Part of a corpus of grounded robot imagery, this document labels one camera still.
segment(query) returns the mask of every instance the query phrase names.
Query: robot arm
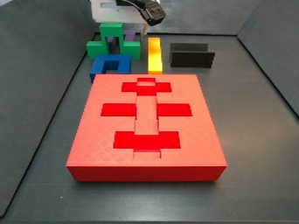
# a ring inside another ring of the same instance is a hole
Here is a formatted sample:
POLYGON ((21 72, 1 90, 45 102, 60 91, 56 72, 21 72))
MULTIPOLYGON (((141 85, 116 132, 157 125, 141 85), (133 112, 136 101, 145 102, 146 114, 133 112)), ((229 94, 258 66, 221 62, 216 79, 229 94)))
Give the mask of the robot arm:
POLYGON ((118 6, 134 6, 148 25, 158 25, 165 17, 161 5, 152 0, 116 0, 118 6))
POLYGON ((157 25, 165 14, 158 0, 89 0, 97 23, 157 25))

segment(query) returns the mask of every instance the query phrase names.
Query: yellow block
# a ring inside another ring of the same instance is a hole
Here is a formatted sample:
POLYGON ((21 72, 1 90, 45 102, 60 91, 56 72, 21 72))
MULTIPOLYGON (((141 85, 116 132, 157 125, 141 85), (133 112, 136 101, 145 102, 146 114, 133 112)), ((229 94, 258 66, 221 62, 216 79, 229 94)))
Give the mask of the yellow block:
POLYGON ((148 38, 148 74, 162 74, 164 64, 160 38, 148 38))

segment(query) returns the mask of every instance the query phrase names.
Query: blue block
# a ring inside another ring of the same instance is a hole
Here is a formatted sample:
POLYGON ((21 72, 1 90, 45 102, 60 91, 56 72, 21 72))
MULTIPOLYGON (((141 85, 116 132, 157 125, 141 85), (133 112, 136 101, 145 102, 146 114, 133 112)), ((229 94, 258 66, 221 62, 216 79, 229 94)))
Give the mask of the blue block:
POLYGON ((96 74, 105 74, 106 70, 116 70, 117 74, 130 74, 130 56, 128 54, 98 55, 89 71, 90 82, 96 74))

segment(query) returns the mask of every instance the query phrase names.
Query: gray wall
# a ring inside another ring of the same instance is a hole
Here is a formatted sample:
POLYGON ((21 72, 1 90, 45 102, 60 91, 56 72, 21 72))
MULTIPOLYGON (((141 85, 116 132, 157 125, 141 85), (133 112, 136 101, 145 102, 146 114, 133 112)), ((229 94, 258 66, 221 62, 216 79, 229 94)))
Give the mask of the gray wall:
POLYGON ((149 32, 237 35, 260 0, 161 0, 166 13, 149 32))
POLYGON ((237 37, 299 115, 299 1, 264 0, 237 37))
POLYGON ((0 216, 93 37, 84 6, 13 0, 0 7, 0 216))

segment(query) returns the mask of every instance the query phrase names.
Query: red cross pattern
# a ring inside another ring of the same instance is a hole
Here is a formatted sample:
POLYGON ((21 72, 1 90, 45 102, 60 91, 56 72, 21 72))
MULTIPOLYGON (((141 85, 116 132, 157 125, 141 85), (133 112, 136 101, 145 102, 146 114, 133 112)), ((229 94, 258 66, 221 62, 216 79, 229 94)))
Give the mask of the red cross pattern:
POLYGON ((66 162, 77 181, 209 181, 226 161, 196 75, 97 75, 66 162))

